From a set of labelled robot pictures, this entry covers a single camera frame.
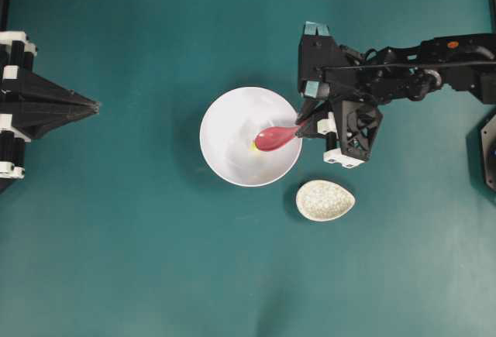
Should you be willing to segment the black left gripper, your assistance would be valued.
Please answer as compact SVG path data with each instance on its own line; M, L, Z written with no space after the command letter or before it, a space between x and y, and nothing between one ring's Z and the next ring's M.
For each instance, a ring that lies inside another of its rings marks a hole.
M22 96L13 86L21 79L22 70L32 70L36 45L29 41L23 31L1 33L1 178L23 179L25 177L26 144L31 139L41 139L48 132L72 122L97 115L100 103L61 87L46 78L27 71L27 96L46 102L82 105L89 108L73 108L67 114L56 114L37 120L29 127L29 135L15 122L20 120Z

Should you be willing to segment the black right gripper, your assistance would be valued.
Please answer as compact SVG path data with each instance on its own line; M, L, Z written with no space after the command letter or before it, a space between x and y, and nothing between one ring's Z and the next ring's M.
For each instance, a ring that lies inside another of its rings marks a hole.
M301 125L295 136L325 139L323 161L326 163L354 168L367 162L383 118L379 108L362 101L339 101L314 112L319 102L305 98L296 118Z

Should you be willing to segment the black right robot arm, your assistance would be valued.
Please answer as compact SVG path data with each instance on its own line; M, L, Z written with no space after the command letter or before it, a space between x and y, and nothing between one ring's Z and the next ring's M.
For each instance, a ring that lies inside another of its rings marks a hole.
M326 141L324 160L353 168L369 160L382 105L421 101L443 85L495 103L495 36L445 36L410 48L357 52L332 36L305 34L298 48L298 91L304 99L298 138Z

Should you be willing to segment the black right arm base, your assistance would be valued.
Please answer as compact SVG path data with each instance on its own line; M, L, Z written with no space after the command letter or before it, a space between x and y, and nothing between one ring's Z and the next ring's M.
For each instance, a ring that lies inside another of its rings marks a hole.
M466 137L467 166L472 188L495 204L495 108Z

